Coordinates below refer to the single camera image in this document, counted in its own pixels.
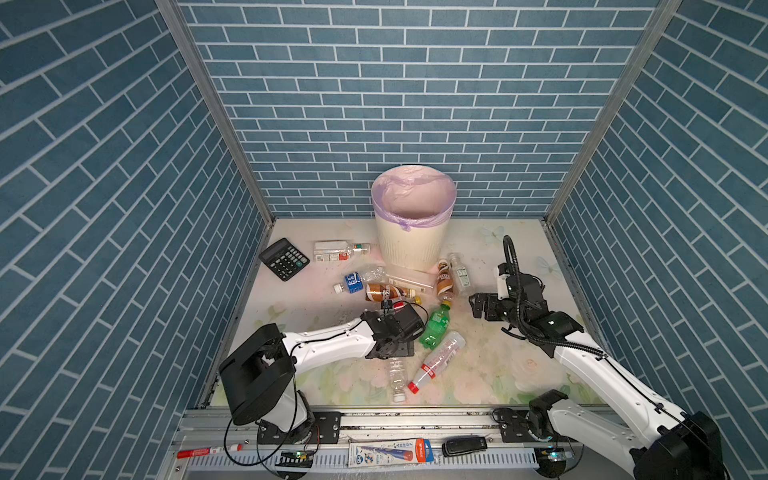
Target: floral tabletop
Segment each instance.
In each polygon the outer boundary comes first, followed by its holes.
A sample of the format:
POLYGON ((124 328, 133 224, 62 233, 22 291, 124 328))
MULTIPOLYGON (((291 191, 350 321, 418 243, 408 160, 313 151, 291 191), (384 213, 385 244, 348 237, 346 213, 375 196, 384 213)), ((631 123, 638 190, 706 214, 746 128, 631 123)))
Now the floral tabletop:
MULTIPOLYGON (((538 220, 453 219, 443 242, 443 253, 460 252, 477 291, 495 291, 495 267, 504 261, 502 237, 515 242, 521 270, 541 278, 545 299, 552 310, 561 310, 581 322, 578 309, 538 220)), ((270 243, 286 237, 296 248, 311 254, 316 240, 376 242, 371 220, 281 219, 270 243)), ((370 263, 383 264, 376 250, 348 262, 311 262, 288 282, 261 268, 237 328, 230 352, 257 328, 276 323, 282 331, 302 332, 349 322, 363 309, 376 308, 358 293, 333 292, 333 284, 346 273, 370 263)), ((434 296, 423 296, 430 312, 438 305, 434 296)), ((576 375, 550 359, 537 346, 501 332, 504 323, 472 317, 466 301, 455 301, 449 329, 464 336, 467 346, 417 395, 407 392, 405 405, 522 404, 549 389, 567 393, 575 402, 603 403, 576 375)), ((418 343, 415 355, 405 359, 412 377, 427 351, 418 343)), ((312 405, 380 406, 393 404, 386 360, 348 359, 297 377, 298 387, 312 405)), ((211 404, 225 406, 219 385, 211 404)))

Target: white trash can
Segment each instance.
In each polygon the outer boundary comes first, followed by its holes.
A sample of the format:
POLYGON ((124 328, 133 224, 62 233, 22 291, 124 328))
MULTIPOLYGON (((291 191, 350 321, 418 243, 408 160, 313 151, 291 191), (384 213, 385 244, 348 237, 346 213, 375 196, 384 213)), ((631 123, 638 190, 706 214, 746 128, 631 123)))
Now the white trash can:
POLYGON ((432 268, 456 202, 451 177, 424 165, 403 165, 379 175, 371 194, 384 261, 432 268))

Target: calculator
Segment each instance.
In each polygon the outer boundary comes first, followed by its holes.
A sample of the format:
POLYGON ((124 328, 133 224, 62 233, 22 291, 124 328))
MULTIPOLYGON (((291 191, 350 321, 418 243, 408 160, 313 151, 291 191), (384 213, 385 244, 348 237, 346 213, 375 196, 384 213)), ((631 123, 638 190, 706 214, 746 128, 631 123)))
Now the calculator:
POLYGON ((288 279, 310 263, 306 255, 299 252, 287 238, 281 238, 265 248, 259 254, 259 260, 268 266, 283 282, 287 282, 288 279))

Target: brick wall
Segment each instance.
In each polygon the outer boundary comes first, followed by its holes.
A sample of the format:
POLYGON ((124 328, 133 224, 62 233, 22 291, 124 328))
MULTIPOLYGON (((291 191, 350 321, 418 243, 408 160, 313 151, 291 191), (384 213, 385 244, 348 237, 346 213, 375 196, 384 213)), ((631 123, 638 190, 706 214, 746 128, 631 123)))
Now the brick wall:
POLYGON ((0 478, 144 478, 263 221, 152 0, 0 2, 0 478))
POLYGON ((540 217, 657 0, 181 2, 280 216, 370 216, 398 164, 540 217))
POLYGON ((555 223, 621 362, 768 476, 768 2, 684 0, 555 223))

